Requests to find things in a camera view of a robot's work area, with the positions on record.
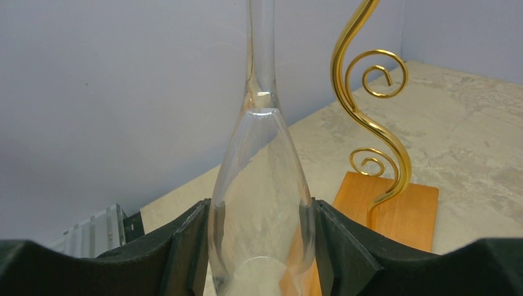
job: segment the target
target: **curved gold rod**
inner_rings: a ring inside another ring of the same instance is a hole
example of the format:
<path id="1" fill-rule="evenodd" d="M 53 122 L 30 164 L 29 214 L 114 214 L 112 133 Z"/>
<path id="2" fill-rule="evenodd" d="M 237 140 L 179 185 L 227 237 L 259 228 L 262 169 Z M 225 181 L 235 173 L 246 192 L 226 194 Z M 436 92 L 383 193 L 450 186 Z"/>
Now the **curved gold rod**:
<path id="1" fill-rule="evenodd" d="M 334 48 L 334 52 L 332 53 L 332 60 L 331 60 L 331 80 L 332 80 L 332 87 L 334 89 L 334 92 L 336 94 L 336 97 L 338 98 L 338 101 L 341 103 L 342 107 L 347 111 L 347 113 L 360 125 L 365 127 L 367 130 L 372 132 L 375 136 L 377 136 L 379 139 L 384 141 L 387 146 L 392 150 L 394 153 L 394 156 L 396 156 L 396 159 L 399 163 L 399 168 L 394 162 L 394 160 L 389 157 L 387 154 L 383 153 L 382 151 L 379 151 L 374 148 L 359 148 L 354 150 L 350 154 L 350 163 L 352 167 L 359 173 L 368 175 L 368 176 L 381 176 L 385 171 L 385 165 L 377 158 L 375 157 L 367 157 L 364 159 L 361 163 L 361 166 L 365 166 L 368 162 L 374 162 L 379 165 L 380 170 L 378 173 L 371 174 L 363 171 L 362 169 L 358 168 L 354 163 L 354 156 L 355 154 L 359 152 L 371 152 L 377 155 L 380 155 L 381 157 L 384 157 L 394 169 L 394 182 L 389 187 L 388 190 L 385 191 L 385 193 L 381 194 L 380 196 L 376 197 L 374 201 L 370 204 L 368 211 L 367 211 L 367 227 L 371 229 L 376 228 L 376 215 L 375 215 L 375 209 L 377 209 L 378 205 L 385 202 L 386 200 L 389 200 L 400 193 L 402 193 L 407 186 L 409 185 L 411 174 L 412 174 L 412 164 L 410 161 L 410 157 L 403 146 L 403 144 L 400 142 L 400 140 L 394 136 L 389 130 L 369 118 L 367 115 L 363 114 L 361 110 L 358 108 L 358 105 L 356 104 L 353 94 L 350 89 L 350 73 L 356 65 L 357 62 L 359 62 L 361 59 L 373 56 L 373 55 L 385 55 L 387 57 L 390 57 L 399 64 L 402 72 L 403 72 L 403 81 L 399 88 L 395 90 L 394 92 L 390 94 L 382 94 L 379 92 L 373 91 L 369 85 L 368 85 L 368 75 L 373 70 L 381 71 L 387 80 L 387 83 L 389 86 L 392 85 L 392 79 L 390 78 L 390 73 L 387 69 L 385 69 L 383 66 L 375 65 L 372 67 L 367 68 L 363 72 L 362 77 L 362 83 L 363 88 L 367 93 L 374 97 L 382 98 L 382 99 L 388 99 L 393 96 L 396 96 L 398 93 L 400 93 L 403 88 L 405 88 L 406 83 L 408 81 L 408 71 L 407 67 L 404 63 L 404 61 L 401 60 L 397 55 L 393 54 L 389 51 L 384 51 L 382 49 L 375 49 L 372 51 L 364 52 L 357 57 L 355 57 L 349 64 L 347 71 L 345 72 L 345 77 L 343 75 L 343 62 L 345 53 L 347 52 L 347 47 L 352 41 L 352 39 L 356 36 L 356 34 L 359 32 L 361 27 L 365 24 L 367 19 L 371 16 L 372 12 L 376 8 L 376 6 L 379 4 L 379 0 L 364 0 L 360 6 L 357 8 L 357 10 L 354 12 L 350 20 L 348 21 L 347 25 L 345 26 L 342 34 L 340 35 L 340 38 L 336 42 L 336 46 Z"/>

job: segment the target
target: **clear glass bulb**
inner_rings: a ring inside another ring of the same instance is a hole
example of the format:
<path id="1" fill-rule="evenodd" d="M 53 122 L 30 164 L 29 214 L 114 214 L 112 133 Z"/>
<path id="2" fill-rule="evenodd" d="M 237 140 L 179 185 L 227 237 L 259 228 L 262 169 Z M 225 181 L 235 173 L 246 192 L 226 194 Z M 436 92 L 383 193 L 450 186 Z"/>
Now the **clear glass bulb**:
<path id="1" fill-rule="evenodd" d="M 208 220 L 218 296 L 302 295 L 315 220 L 274 71 L 274 0 L 248 1 L 247 86 Z"/>

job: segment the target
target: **glass neck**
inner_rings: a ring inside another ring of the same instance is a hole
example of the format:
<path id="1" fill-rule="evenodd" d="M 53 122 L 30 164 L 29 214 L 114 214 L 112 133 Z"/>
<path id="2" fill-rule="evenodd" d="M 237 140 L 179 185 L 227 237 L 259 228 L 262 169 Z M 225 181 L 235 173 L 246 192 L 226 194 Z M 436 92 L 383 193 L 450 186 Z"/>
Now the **glass neck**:
<path id="1" fill-rule="evenodd" d="M 274 0 L 247 0 L 247 94 L 242 111 L 281 109 L 275 73 Z"/>

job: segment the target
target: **small gold spiral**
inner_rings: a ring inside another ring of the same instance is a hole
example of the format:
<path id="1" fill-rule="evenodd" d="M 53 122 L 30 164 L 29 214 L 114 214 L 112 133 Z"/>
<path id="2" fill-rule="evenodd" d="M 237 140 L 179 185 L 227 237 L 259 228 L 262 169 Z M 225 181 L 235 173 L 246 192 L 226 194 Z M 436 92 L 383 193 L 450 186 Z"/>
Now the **small gold spiral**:
<path id="1" fill-rule="evenodd" d="M 392 85 L 392 79 L 390 77 L 389 71 L 380 65 L 375 65 L 372 67 L 367 68 L 363 72 L 362 76 L 362 84 L 363 88 L 367 93 L 374 97 L 378 97 L 381 99 L 388 99 L 391 97 L 396 96 L 398 93 L 400 93 L 406 86 L 408 81 L 408 71 L 407 67 L 404 63 L 404 61 L 399 58 L 399 56 L 395 55 L 392 52 L 385 51 L 383 49 L 375 49 L 372 51 L 366 51 L 357 57 L 355 57 L 347 67 L 347 70 L 345 71 L 345 75 L 343 76 L 343 61 L 345 57 L 345 53 L 347 51 L 348 45 L 352 41 L 352 39 L 356 36 L 356 34 L 359 32 L 361 27 L 365 24 L 367 19 L 370 17 L 376 6 L 379 4 L 379 0 L 363 0 L 363 2 L 360 4 L 360 6 L 357 8 L 355 13 L 352 15 L 351 19 L 348 21 L 347 25 L 345 26 L 342 34 L 340 35 L 340 38 L 336 42 L 336 46 L 334 48 L 334 52 L 332 53 L 332 61 L 331 61 L 331 80 L 332 80 L 332 88 L 334 89 L 334 92 L 336 94 L 336 97 L 338 98 L 338 101 L 340 102 L 341 106 L 345 109 L 345 111 L 361 126 L 366 128 L 368 131 L 372 132 L 375 136 L 377 136 L 379 139 L 384 141 L 387 146 L 392 150 L 394 153 L 394 156 L 396 156 L 396 159 L 398 160 L 398 165 L 394 162 L 392 157 L 388 156 L 387 154 L 383 153 L 380 150 L 364 147 L 354 150 L 349 157 L 351 166 L 359 173 L 367 176 L 381 176 L 385 172 L 385 165 L 381 160 L 379 160 L 376 157 L 367 157 L 365 158 L 361 166 L 365 166 L 369 162 L 374 162 L 379 165 L 380 170 L 378 173 L 367 173 L 363 171 L 362 169 L 358 168 L 358 166 L 354 163 L 354 156 L 359 152 L 371 152 L 374 154 L 377 154 L 383 158 L 385 158 L 394 169 L 394 181 L 392 185 L 389 187 L 388 190 L 385 191 L 385 193 L 381 194 L 380 196 L 376 197 L 374 201 L 370 204 L 367 212 L 367 227 L 371 229 L 375 229 L 375 222 L 376 219 L 373 215 L 374 209 L 377 208 L 378 205 L 385 202 L 386 200 L 389 200 L 400 193 L 402 193 L 407 185 L 410 182 L 411 174 L 412 174 L 412 165 L 409 158 L 409 155 L 401 143 L 401 141 L 392 134 L 389 130 L 378 124 L 376 121 L 369 118 L 367 115 L 362 113 L 358 105 L 356 104 L 356 101 L 354 100 L 354 96 L 352 94 L 351 88 L 350 88 L 350 74 L 353 70 L 354 66 L 363 58 L 373 55 L 382 55 L 387 56 L 392 59 L 394 59 L 398 64 L 399 67 L 402 70 L 403 73 L 403 80 L 400 86 L 393 92 L 389 94 L 383 94 L 379 92 L 373 91 L 368 84 L 368 75 L 372 71 L 380 71 L 384 74 L 387 84 L 389 86 Z"/>

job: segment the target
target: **brass spiral curl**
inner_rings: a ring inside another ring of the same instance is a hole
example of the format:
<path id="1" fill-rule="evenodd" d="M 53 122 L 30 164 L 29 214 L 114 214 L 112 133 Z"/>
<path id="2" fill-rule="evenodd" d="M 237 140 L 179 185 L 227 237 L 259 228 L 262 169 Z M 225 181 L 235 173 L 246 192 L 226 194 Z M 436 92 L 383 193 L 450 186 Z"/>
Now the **brass spiral curl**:
<path id="1" fill-rule="evenodd" d="M 381 203 L 385 202 L 386 200 L 389 200 L 400 193 L 402 193 L 407 186 L 409 185 L 411 174 L 412 174 L 412 164 L 410 161 L 410 157 L 401 143 L 401 141 L 392 134 L 389 130 L 378 124 L 376 121 L 369 118 L 367 115 L 361 112 L 361 110 L 358 108 L 358 105 L 356 104 L 354 100 L 354 96 L 350 89 L 350 74 L 353 69 L 353 67 L 363 58 L 373 55 L 382 55 L 387 56 L 392 59 L 394 59 L 400 66 L 402 72 L 403 72 L 403 80 L 401 85 L 389 94 L 383 94 L 379 92 L 373 91 L 368 84 L 368 75 L 372 71 L 381 71 L 386 80 L 387 84 L 389 86 L 392 85 L 392 79 L 390 77 L 390 73 L 387 69 L 385 69 L 383 66 L 375 65 L 372 67 L 367 68 L 363 72 L 362 77 L 362 83 L 363 88 L 367 93 L 374 97 L 378 97 L 381 99 L 388 99 L 391 97 L 396 96 L 398 93 L 400 93 L 406 86 L 408 81 L 408 71 L 407 67 L 404 63 L 404 61 L 399 58 L 399 56 L 395 55 L 392 52 L 385 51 L 382 49 L 375 49 L 372 51 L 364 52 L 357 57 L 355 57 L 347 67 L 347 70 L 345 71 L 345 75 L 343 75 L 343 62 L 345 53 L 347 52 L 348 45 L 352 41 L 352 39 L 356 36 L 356 34 L 359 32 L 361 27 L 365 24 L 367 19 L 370 17 L 376 6 L 379 4 L 379 0 L 363 0 L 363 2 L 360 4 L 360 6 L 357 8 L 355 13 L 352 15 L 351 19 L 348 21 L 347 25 L 345 26 L 342 34 L 340 35 L 338 41 L 336 42 L 336 46 L 334 48 L 334 51 L 332 53 L 332 60 L 331 60 L 331 80 L 332 80 L 332 88 L 334 89 L 334 92 L 336 94 L 336 97 L 338 98 L 338 101 L 340 102 L 341 106 L 345 109 L 345 111 L 361 126 L 366 128 L 368 131 L 372 132 L 375 136 L 377 136 L 379 139 L 381 139 L 384 143 L 387 144 L 387 146 L 390 148 L 390 150 L 394 153 L 394 156 L 396 157 L 398 161 L 398 165 L 394 162 L 392 157 L 388 156 L 384 152 L 364 147 L 354 150 L 349 157 L 351 166 L 359 173 L 367 176 L 381 176 L 385 172 L 385 165 L 381 160 L 379 160 L 376 157 L 367 157 L 365 158 L 362 163 L 361 167 L 363 168 L 367 163 L 374 162 L 379 165 L 380 170 L 378 173 L 367 173 L 363 171 L 362 169 L 358 168 L 354 163 L 354 156 L 359 152 L 370 152 L 376 155 L 379 155 L 383 158 L 385 158 L 394 169 L 394 181 L 392 185 L 389 187 L 388 190 L 385 191 L 385 193 L 381 194 L 380 196 L 376 197 L 374 201 L 370 204 L 368 211 L 367 211 L 367 227 L 371 229 L 376 228 L 376 217 L 374 215 L 374 210 L 380 205 Z"/>

